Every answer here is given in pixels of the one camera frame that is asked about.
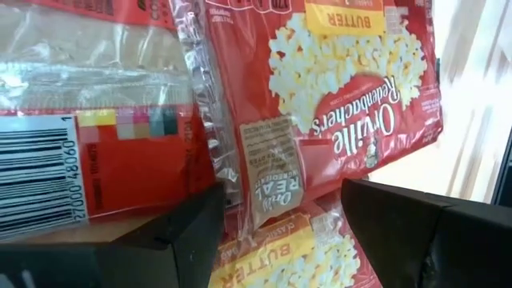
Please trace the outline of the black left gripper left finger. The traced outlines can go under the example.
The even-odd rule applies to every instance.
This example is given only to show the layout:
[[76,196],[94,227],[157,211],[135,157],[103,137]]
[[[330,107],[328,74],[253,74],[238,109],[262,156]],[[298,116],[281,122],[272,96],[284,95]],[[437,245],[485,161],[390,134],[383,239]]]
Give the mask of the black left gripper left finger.
[[3,287],[206,287],[224,229],[217,182],[111,242],[3,244]]

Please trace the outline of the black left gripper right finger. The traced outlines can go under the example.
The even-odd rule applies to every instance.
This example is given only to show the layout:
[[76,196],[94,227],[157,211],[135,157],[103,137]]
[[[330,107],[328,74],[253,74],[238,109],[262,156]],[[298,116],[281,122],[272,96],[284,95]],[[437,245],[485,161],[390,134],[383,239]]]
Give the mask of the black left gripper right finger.
[[384,287],[511,287],[511,210],[346,179],[341,203]]

